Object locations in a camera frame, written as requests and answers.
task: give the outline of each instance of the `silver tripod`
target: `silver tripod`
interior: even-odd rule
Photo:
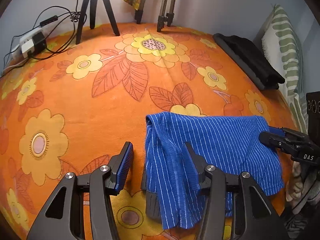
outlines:
[[[161,29],[164,27],[165,22],[167,23],[168,27],[171,27],[173,17],[174,17],[173,10],[174,10],[174,5],[175,5],[176,0],[171,0],[169,13],[167,13],[166,16],[164,16],[165,9],[167,7],[167,1],[168,0],[162,0],[162,3],[161,3],[161,9],[160,9],[160,14],[158,17],[158,25],[157,25],[157,32],[159,32],[159,33],[161,32]],[[141,23],[141,18],[142,18],[143,8],[144,8],[145,2],[146,2],[146,0],[141,0],[139,10],[136,10],[136,12],[135,12],[134,19],[137,21],[137,24]]]

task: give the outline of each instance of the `tripod leg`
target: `tripod leg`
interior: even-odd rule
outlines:
[[[96,11],[98,0],[90,0],[90,29],[94,29],[96,25]]]
[[[80,11],[79,22],[78,22],[76,44],[79,44],[81,41],[82,28],[83,28],[83,24],[84,24],[84,16],[85,16],[85,12],[87,11],[88,4],[89,4],[89,0],[83,0],[82,6],[81,6],[81,11]]]
[[[171,24],[173,22],[173,17],[174,17],[173,10],[174,10],[175,3],[176,3],[176,0],[171,0],[170,10],[169,10],[169,13],[167,13],[167,18],[168,18],[167,26],[168,27],[171,27]]]
[[[120,36],[120,32],[119,32],[119,29],[118,29],[118,26],[117,26],[117,22],[116,22],[115,16],[114,16],[113,11],[112,11],[110,0],[103,0],[103,3],[104,3],[104,7],[106,8],[106,11],[107,11],[107,14],[108,14],[108,17],[109,17],[109,20],[110,20],[110,24],[111,24],[111,27],[113,29],[113,32],[114,32],[115,36]]]
[[[157,32],[161,32],[161,29],[164,27],[164,22],[167,21],[165,14],[165,9],[167,7],[167,1],[168,0],[162,0],[161,9],[160,9],[160,15],[158,17],[158,25],[157,25]]]
[[[136,10],[134,14],[134,19],[137,21],[137,24],[141,23],[142,15],[143,15],[143,8],[146,0],[141,0],[139,5],[139,10]]]

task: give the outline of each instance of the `floral pattern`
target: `floral pattern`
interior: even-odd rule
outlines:
[[[183,115],[191,115],[191,116],[199,116],[199,117],[206,116],[205,114],[200,113],[199,107],[195,104],[188,104],[186,105],[186,107],[183,107],[181,105],[175,105],[171,107],[170,112],[175,114],[183,114]]]
[[[159,67],[171,68],[178,61],[189,62],[186,55],[188,48],[168,35],[160,35],[144,31],[122,36],[123,41],[117,43],[117,49],[124,50],[127,59],[132,62],[153,62]]]
[[[202,43],[204,43],[205,45],[207,45],[210,49],[216,49],[217,48],[217,44],[216,43],[213,43],[213,42],[211,42],[211,41],[209,41],[207,39],[201,38],[200,41]]]
[[[218,74],[213,68],[207,66],[205,68],[197,68],[197,71],[200,75],[203,76],[203,81],[209,87],[218,87],[221,90],[226,90],[227,86],[225,83],[227,82],[224,76]]]
[[[99,54],[81,55],[73,61],[73,64],[67,67],[66,72],[67,74],[72,74],[74,79],[84,78],[89,72],[102,68],[103,62],[100,59],[101,55]]]
[[[29,230],[29,218],[27,216],[26,211],[24,210],[23,206],[17,201],[17,197],[14,194],[12,188],[9,189],[7,193],[7,200],[11,210],[11,215],[14,221],[21,225],[23,229]]]
[[[21,85],[25,73],[25,68],[14,68],[9,72],[8,77],[2,85],[1,99],[5,99],[12,90],[17,89]]]
[[[136,240],[162,233],[162,225],[146,215],[146,198],[142,191],[130,196],[124,189],[117,197],[110,196],[120,239]]]
[[[0,79],[0,209],[21,239],[67,172],[94,171],[130,140],[133,166],[125,189],[111,197],[121,240],[193,240],[197,227],[163,230],[146,217],[140,186],[148,114],[259,114],[272,126],[295,129],[278,91],[258,91],[210,34],[184,27],[157,33],[155,24],[118,27],[120,37],[110,25],[86,27],[81,44],[47,60],[30,60]],[[55,50],[70,35],[48,44]],[[292,165],[287,155],[279,158],[286,184]],[[283,196],[273,198],[279,213]],[[88,212],[89,201],[85,195]],[[85,228],[90,230],[88,217]]]
[[[252,114],[263,116],[267,121],[271,121],[268,107],[266,103],[262,101],[258,93],[253,93],[251,90],[248,90],[248,93],[245,94],[245,98],[249,102],[249,110]]]
[[[29,119],[25,135],[20,139],[22,170],[25,174],[31,173],[39,186],[44,184],[45,176],[56,179],[61,173],[58,157],[63,156],[68,148],[68,138],[61,132],[63,126],[61,114],[51,117],[50,110],[44,109],[37,118]]]
[[[19,105],[22,105],[26,101],[27,97],[32,95],[32,93],[36,90],[36,81],[37,78],[34,77],[33,79],[24,82],[17,96]]]

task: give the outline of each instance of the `pink flower center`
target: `pink flower center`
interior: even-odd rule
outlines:
[[[79,69],[85,69],[87,67],[89,67],[91,64],[91,61],[90,60],[84,60],[84,61],[81,61],[79,64],[78,64],[78,68]]]
[[[30,86],[26,86],[23,90],[22,90],[22,95],[25,95],[30,89]]]
[[[34,136],[31,142],[31,151],[35,157],[40,157],[47,147],[47,138],[43,133]]]
[[[258,101],[256,101],[256,102],[255,102],[255,106],[256,106],[258,112],[262,114],[262,113],[263,113],[263,107],[262,107],[262,105],[261,105]]]
[[[214,81],[219,81],[219,78],[213,73],[209,73],[209,77]]]
[[[125,224],[132,226],[139,222],[139,215],[132,210],[127,210],[123,212],[121,219]]]
[[[157,41],[154,39],[144,40],[142,42],[143,47],[151,50],[164,50],[165,45],[161,41]]]

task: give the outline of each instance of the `black tripod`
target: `black tripod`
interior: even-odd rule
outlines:
[[[96,24],[96,10],[97,10],[97,2],[98,0],[83,0],[80,17],[79,17],[79,23],[78,23],[78,30],[77,30],[77,36],[76,36],[76,44],[79,44],[81,41],[81,34],[82,34],[82,28],[84,24],[84,16],[87,11],[87,7],[90,1],[90,29],[94,29]],[[115,19],[115,16],[112,11],[112,7],[110,4],[110,0],[103,0],[104,7],[106,8],[111,27],[113,29],[113,32],[115,36],[120,36],[117,22]]]

